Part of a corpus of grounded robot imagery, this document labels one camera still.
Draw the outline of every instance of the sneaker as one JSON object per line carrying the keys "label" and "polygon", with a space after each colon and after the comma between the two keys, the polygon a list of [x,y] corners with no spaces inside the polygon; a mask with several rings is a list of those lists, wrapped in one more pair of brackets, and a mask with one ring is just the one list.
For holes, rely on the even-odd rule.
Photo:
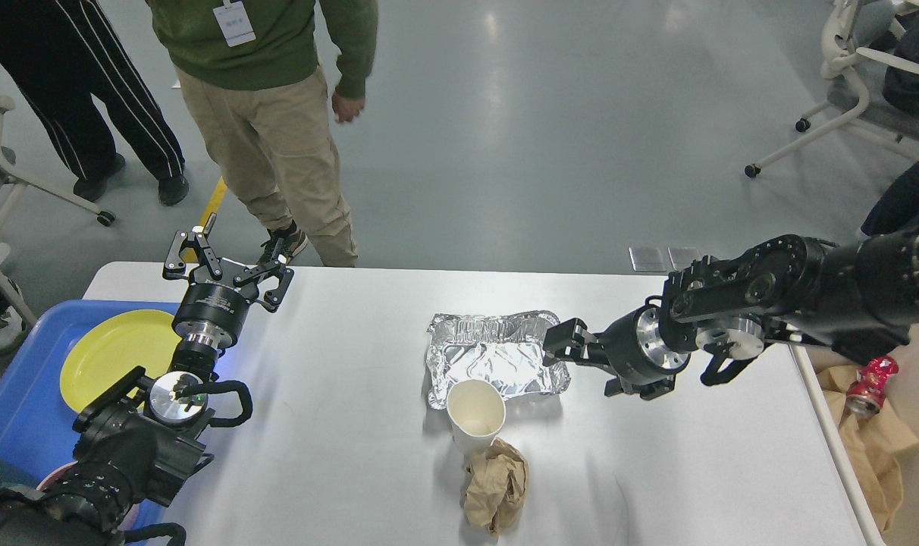
{"label": "sneaker", "polygon": [[190,184],[183,175],[165,177],[159,181],[159,202],[166,207],[178,204],[190,192]]}
{"label": "sneaker", "polygon": [[76,196],[82,197],[86,201],[96,201],[99,197],[102,197],[102,194],[105,193],[106,183],[109,181],[109,177],[118,173],[123,166],[126,165],[126,159],[122,155],[116,153],[112,158],[112,163],[110,163],[109,168],[99,175],[98,177],[81,177],[72,187],[72,193],[75,193]]}
{"label": "sneaker", "polygon": [[14,307],[9,306],[0,317],[0,355],[18,348],[25,340],[27,326]]}
{"label": "sneaker", "polygon": [[270,235],[270,239],[261,245],[265,248],[265,251],[261,254],[261,258],[258,259],[258,263],[266,263],[272,259],[279,258],[279,256],[272,256],[271,253],[274,252],[274,247],[277,246],[278,241],[282,239],[284,240],[284,245],[281,246],[280,258],[284,260],[285,264],[289,263],[294,256],[299,255],[305,246],[308,246],[308,236],[305,235],[304,231],[297,228],[297,224],[294,224],[293,221],[286,228],[275,229],[275,231],[268,229],[268,235]]}

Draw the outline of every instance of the green sweater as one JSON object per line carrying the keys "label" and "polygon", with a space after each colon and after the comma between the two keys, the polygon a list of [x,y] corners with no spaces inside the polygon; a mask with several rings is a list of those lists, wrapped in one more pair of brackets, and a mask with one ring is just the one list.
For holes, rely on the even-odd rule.
{"label": "green sweater", "polygon": [[[256,40],[233,48],[213,9],[221,0],[146,0],[153,30],[173,64],[223,89],[287,86],[315,73],[315,0],[244,0]],[[378,21],[376,0],[321,0],[328,34],[339,49],[339,96],[365,96]]]}

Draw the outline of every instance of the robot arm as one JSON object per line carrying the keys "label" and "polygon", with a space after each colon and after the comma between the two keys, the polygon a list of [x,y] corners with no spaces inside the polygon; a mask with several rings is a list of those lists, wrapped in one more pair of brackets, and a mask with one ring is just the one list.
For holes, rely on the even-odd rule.
{"label": "robot arm", "polygon": [[[177,232],[164,265],[165,279],[190,285],[173,318],[180,342],[168,373],[151,378],[137,366],[86,407],[72,425],[80,435],[72,452],[78,463],[51,487],[0,491],[0,546],[119,546],[155,536],[171,537],[169,546],[183,544],[186,532],[176,524],[118,528],[144,498],[169,506],[183,483],[213,460],[199,442],[207,426],[228,428],[250,418],[247,386],[218,381],[214,368],[237,342],[248,308],[258,302],[276,311],[293,276],[283,262],[247,267],[218,258],[207,242],[213,222],[211,215],[205,227]],[[199,257],[189,275],[180,256],[185,249]],[[277,286],[259,300],[259,284],[271,277]],[[214,417],[207,408],[208,395],[224,393],[240,398],[237,417]]]}
{"label": "robot arm", "polygon": [[670,393],[697,349],[705,384],[729,383],[772,343],[830,347],[859,364],[908,342],[919,322],[919,227],[837,246],[784,235],[737,259],[705,256],[670,273],[649,298],[601,333],[580,318],[554,326],[545,364],[615,376],[605,395]]}

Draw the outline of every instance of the white paper cup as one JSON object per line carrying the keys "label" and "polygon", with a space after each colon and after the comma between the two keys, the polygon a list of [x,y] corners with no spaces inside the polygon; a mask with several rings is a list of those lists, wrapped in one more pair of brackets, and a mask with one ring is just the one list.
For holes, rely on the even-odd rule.
{"label": "white paper cup", "polygon": [[446,413],[453,425],[453,442],[463,455],[490,447],[507,419],[499,391],[479,379],[462,381],[450,388],[446,394]]}

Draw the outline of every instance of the white stripe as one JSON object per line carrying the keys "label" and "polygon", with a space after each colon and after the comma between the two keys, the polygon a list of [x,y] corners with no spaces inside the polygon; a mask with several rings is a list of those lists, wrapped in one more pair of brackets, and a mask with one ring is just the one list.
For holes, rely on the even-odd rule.
{"label": "white stripe", "polygon": [[102,11],[102,6],[99,6],[98,2],[93,2],[93,7],[96,8],[96,13],[99,14],[99,19],[102,20],[102,26],[105,27],[105,30],[112,38],[112,41],[115,42],[116,49],[119,49],[119,52],[123,55],[123,59],[126,60],[126,64],[130,65],[131,71],[136,75],[136,81],[140,82],[140,86],[144,91],[146,91],[146,97],[150,99],[150,103],[155,108],[157,108],[157,110],[161,110],[161,108],[159,108],[159,104],[157,104],[157,102],[155,102],[155,98],[153,98],[153,93],[150,92],[150,89],[146,86],[146,83],[143,82],[142,77],[140,77],[140,73],[137,71],[136,67],[133,66],[133,62],[130,60],[130,56],[126,55],[126,49],[123,49],[123,45],[119,42],[119,38],[116,36],[116,31],[113,30],[112,25],[109,24],[109,19],[105,16],[105,12]]}
{"label": "white stripe", "polygon": [[86,176],[86,171],[85,171],[85,169],[82,169],[82,162],[79,162],[79,155],[78,155],[78,153],[75,152],[75,146],[72,146],[72,141],[68,139],[68,134],[67,134],[67,132],[65,132],[65,129],[62,129],[62,128],[61,128],[61,125],[58,123],[58,120],[55,121],[55,125],[56,125],[56,127],[58,127],[58,130],[61,131],[61,134],[64,135],[64,137],[65,137],[65,142],[68,143],[68,148],[71,149],[72,155],[75,156],[75,162],[78,163],[78,165],[79,165],[79,170],[82,171],[82,177],[84,177],[84,179],[86,179],[86,180],[89,180],[89,177]]}
{"label": "white stripe", "polygon": [[[136,100],[136,103],[140,105],[140,108],[144,111],[144,113],[146,114],[146,117],[148,117],[149,120],[152,122],[152,124],[155,125],[155,128],[157,128],[157,130],[159,131],[159,134],[157,135],[158,138],[162,139],[162,141],[164,141],[164,143],[166,144],[166,148],[169,148],[169,151],[172,152],[172,156],[166,155],[165,149],[162,149],[162,146],[159,146],[158,138],[155,138],[153,134],[151,134],[150,131],[147,130],[147,134],[150,135],[150,137],[154,139],[154,141],[157,143],[157,146],[159,146],[159,148],[162,149],[162,151],[164,152],[164,157],[166,158],[166,168],[169,169],[169,176],[175,176],[175,173],[173,173],[173,163],[176,163],[176,165],[179,165],[179,155],[176,152],[176,149],[173,149],[173,145],[169,143],[168,140],[166,140],[162,127],[160,127],[159,124],[157,124],[157,121],[155,120],[153,115],[150,114],[149,110],[147,110],[146,105],[140,101],[140,97],[135,93],[135,91],[133,91],[133,87],[130,87],[130,84],[126,81],[126,77],[123,77],[123,73],[120,72],[119,67],[116,65],[116,62],[112,60],[112,55],[109,54],[109,49],[107,49],[105,47],[105,44],[103,44],[102,38],[99,37],[99,32],[96,31],[95,27],[93,27],[93,22],[89,19],[89,14],[86,13],[86,4],[88,4],[89,6],[92,6],[93,8],[95,7],[93,6],[92,2],[89,2],[88,0],[82,0],[81,2],[82,15],[83,17],[86,18],[86,23],[89,24],[89,28],[91,29],[93,34],[96,35],[96,41],[99,42],[100,48],[102,48],[102,51],[105,53],[106,60],[108,60],[109,64],[112,65],[112,69],[116,71],[116,75],[119,76],[119,80],[123,83],[124,86],[126,86],[126,89],[130,91],[130,95]],[[136,74],[136,79],[141,80],[141,77],[138,74]],[[143,125],[142,122],[140,122],[140,126],[143,127],[143,129],[146,129],[146,125]]]}
{"label": "white stripe", "polygon": [[[102,62],[99,61],[99,56],[96,55],[96,52],[93,51],[92,46],[90,46],[90,45],[89,45],[89,42],[86,41],[85,36],[82,35],[82,31],[79,30],[79,27],[75,24],[75,21],[72,20],[71,15],[69,15],[69,14],[68,14],[68,11],[65,10],[65,7],[62,7],[61,1],[60,1],[60,0],[55,0],[55,5],[58,6],[58,9],[61,10],[61,13],[62,13],[62,14],[65,14],[65,18],[68,19],[68,23],[71,24],[71,25],[72,25],[72,28],[75,29],[75,33],[79,35],[79,39],[82,40],[82,43],[83,43],[83,44],[85,44],[86,49],[89,49],[89,53],[91,53],[91,55],[93,56],[93,59],[96,60],[96,64],[99,65],[99,70],[102,70],[102,75],[105,76],[105,79],[107,80],[107,82],[109,82],[110,86],[112,86],[112,89],[113,89],[114,91],[116,91],[117,96],[119,96],[119,98],[123,100],[123,105],[126,106],[126,109],[129,110],[129,111],[130,111],[130,114],[133,115],[134,120],[135,120],[138,124],[140,124],[140,127],[143,128],[144,131],[146,131],[146,134],[150,135],[150,138],[154,141],[155,145],[157,145],[157,146],[159,147],[159,152],[164,153],[164,156],[166,156],[166,151],[165,151],[165,149],[162,148],[162,146],[159,145],[159,142],[157,142],[157,140],[156,140],[155,138],[153,138],[153,133],[151,133],[150,130],[149,130],[148,128],[146,128],[146,125],[144,125],[143,122],[140,120],[140,118],[137,117],[135,111],[133,111],[133,109],[130,107],[129,103],[126,103],[126,98],[123,97],[123,93],[120,93],[120,92],[119,92],[119,89],[116,87],[116,84],[112,82],[112,79],[109,77],[109,73],[106,72],[105,66],[102,66]],[[168,167],[169,167],[169,170],[171,170],[171,176],[173,176],[173,175],[172,175],[172,172],[173,172],[172,167],[169,166],[169,165],[168,165]]]}
{"label": "white stripe", "polygon": [[[65,150],[61,148],[61,139],[58,138],[58,133],[56,132],[54,125],[52,124],[50,120],[48,120],[47,117],[45,117],[45,115],[42,113],[41,108],[38,108],[38,105],[32,101],[32,98],[30,98],[27,95],[27,93],[25,93],[25,90],[20,89],[20,91],[22,91],[22,96],[25,97],[25,100],[29,101],[30,106],[32,106],[33,110],[36,112],[36,114],[38,114],[38,118],[48,129],[48,132],[52,135],[52,137],[55,138],[55,151],[58,153],[58,157],[61,158],[61,161],[63,163],[68,165],[68,156],[65,155]],[[72,141],[69,140],[68,134],[65,133],[65,130],[61,128],[61,125],[58,125],[58,129],[60,129],[61,134],[64,135],[65,144],[68,145],[68,148],[72,149],[72,155],[75,156],[75,162],[78,163],[79,165],[79,172],[82,173],[82,177],[86,177],[86,169],[85,167],[82,166],[82,162],[79,162],[79,155],[78,153],[75,152],[75,148],[74,146],[72,146]]]}

